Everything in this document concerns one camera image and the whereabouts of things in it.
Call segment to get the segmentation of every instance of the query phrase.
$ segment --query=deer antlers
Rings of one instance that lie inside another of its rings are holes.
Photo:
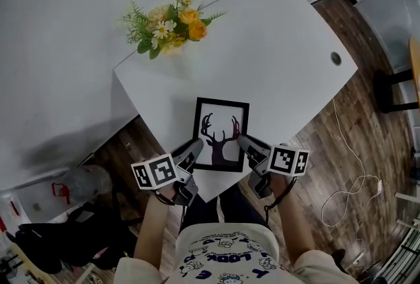
[[[213,113],[210,113],[209,115],[206,115],[203,117],[203,121],[201,121],[201,134],[210,138],[211,142],[208,140],[207,143],[209,143],[209,145],[211,145],[211,143],[216,142],[216,138],[215,138],[215,132],[213,131],[213,135],[210,136],[209,134],[207,134],[207,129],[211,126],[210,124],[210,116],[212,116]]]
[[[210,113],[209,115],[206,115],[203,117],[203,121],[201,122],[201,134],[210,138],[211,142],[209,140],[207,140],[207,143],[211,146],[212,143],[217,142],[216,138],[215,138],[215,132],[213,131],[213,135],[210,136],[209,134],[207,134],[207,129],[211,126],[210,124],[210,116],[212,116],[213,113]],[[241,131],[240,131],[240,124],[238,122],[238,120],[236,119],[236,117],[232,116],[232,124],[234,126],[234,132],[232,134],[232,137],[230,138],[226,138],[226,135],[223,131],[223,139],[221,140],[220,143],[227,143],[230,142],[231,140],[236,140],[238,138],[238,136],[240,135]]]

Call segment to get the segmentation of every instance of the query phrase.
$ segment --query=artwork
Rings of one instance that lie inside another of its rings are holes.
[[[131,168],[141,190],[156,190],[179,179],[169,153],[131,164]]]
[[[195,169],[242,172],[244,152],[236,140],[247,133],[249,104],[197,98],[194,138],[204,147]]]
[[[268,171],[286,176],[305,174],[309,151],[289,146],[273,146],[268,161]]]

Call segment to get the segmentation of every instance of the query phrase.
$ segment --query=red object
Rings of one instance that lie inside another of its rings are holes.
[[[66,203],[67,205],[70,204],[70,190],[68,189],[68,187],[64,184],[56,184],[55,182],[53,182],[51,184],[52,186],[52,194],[55,197],[65,197],[66,198]],[[62,186],[62,188],[56,193],[55,192],[55,186]]]
[[[6,226],[0,216],[0,232],[4,233],[6,231]]]
[[[13,201],[10,202],[10,204],[12,205],[12,208],[14,210],[14,212],[16,213],[17,216],[20,216],[18,209],[16,208],[16,206],[14,205]]]

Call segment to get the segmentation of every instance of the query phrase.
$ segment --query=person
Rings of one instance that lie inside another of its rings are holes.
[[[270,188],[275,197],[286,187],[283,176],[271,175]],[[171,186],[159,192],[168,199],[175,194]],[[279,246],[274,234],[238,185],[219,197],[224,223],[218,220],[217,198],[205,203],[197,195],[187,209],[176,244],[177,266],[166,284],[357,283],[338,269],[330,255],[315,249],[293,189],[278,205],[293,273],[278,264]],[[168,211],[168,205],[150,196],[134,258],[119,261],[114,283],[163,283],[159,266]]]

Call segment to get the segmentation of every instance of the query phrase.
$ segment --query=yellow flower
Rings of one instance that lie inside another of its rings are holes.
[[[168,33],[168,40],[172,41],[177,37],[177,34],[175,32],[169,32]]]
[[[173,37],[168,35],[168,39],[171,41],[162,45],[161,53],[162,54],[179,54],[180,47],[185,44],[186,40],[184,37]]]
[[[188,25],[188,32],[191,39],[200,40],[207,35],[207,26],[201,20],[196,20]]]
[[[195,22],[198,19],[198,11],[193,9],[184,9],[179,12],[179,18],[182,23],[190,25],[192,22]]]
[[[183,44],[185,44],[185,42],[186,40],[184,37],[177,37],[172,43],[174,47],[181,47]]]

